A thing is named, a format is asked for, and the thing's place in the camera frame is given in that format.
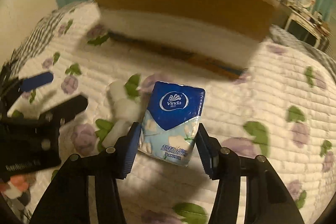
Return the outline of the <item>cotton pad roll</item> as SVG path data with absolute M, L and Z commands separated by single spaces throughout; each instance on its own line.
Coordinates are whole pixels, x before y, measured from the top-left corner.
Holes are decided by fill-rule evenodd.
M 133 122 L 138 122 L 141 118 L 140 103 L 128 97 L 121 81 L 115 81 L 109 85 L 109 95 L 113 102 L 115 123 L 102 141 L 104 148 L 114 146 L 120 137 L 128 134 Z

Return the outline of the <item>brown cardboard box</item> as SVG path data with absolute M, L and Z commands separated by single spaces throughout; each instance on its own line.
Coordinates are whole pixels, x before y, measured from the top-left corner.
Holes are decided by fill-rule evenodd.
M 116 38 L 237 79 L 268 35 L 276 0 L 95 0 Z

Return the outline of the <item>checkered grey blanket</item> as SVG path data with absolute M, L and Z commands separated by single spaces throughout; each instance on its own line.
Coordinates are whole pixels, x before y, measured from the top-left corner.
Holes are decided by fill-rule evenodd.
M 11 64 L 11 78 L 18 75 L 23 65 L 31 58 L 41 54 L 45 47 L 50 43 L 54 37 L 56 27 L 61 22 L 65 14 L 70 12 L 70 7 L 66 6 L 58 10 L 52 11 L 47 16 L 44 16 L 30 35 L 25 38 L 23 43 L 13 51 L 10 59 Z

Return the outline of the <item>blue Vinda tissue pack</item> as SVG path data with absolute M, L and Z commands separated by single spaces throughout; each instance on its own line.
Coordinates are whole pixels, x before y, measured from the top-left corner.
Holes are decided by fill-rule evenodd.
M 206 91 L 157 81 L 141 125 L 139 150 L 187 166 L 195 144 Z

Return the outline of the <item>floral quilted bedspread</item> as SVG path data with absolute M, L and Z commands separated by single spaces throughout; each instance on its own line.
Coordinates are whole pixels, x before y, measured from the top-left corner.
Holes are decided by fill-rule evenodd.
M 60 131 L 62 160 L 99 153 L 114 126 L 109 85 L 121 81 L 146 109 L 155 81 L 206 91 L 201 122 L 239 155 L 263 154 L 286 185 L 305 223 L 314 223 L 335 194 L 335 61 L 272 26 L 249 68 L 230 81 L 180 61 L 115 42 L 93 2 L 70 6 L 44 51 L 19 71 L 45 71 L 52 83 L 24 93 L 11 114 L 35 118 L 80 93 L 86 111 Z

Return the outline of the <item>white dressing table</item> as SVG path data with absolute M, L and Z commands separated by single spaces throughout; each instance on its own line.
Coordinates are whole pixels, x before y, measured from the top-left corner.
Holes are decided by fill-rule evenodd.
M 309 12 L 305 13 L 293 6 L 289 8 L 290 15 L 284 30 L 294 35 L 298 40 L 325 51 L 331 38 L 331 30 L 328 25 L 323 20 L 315 19 Z

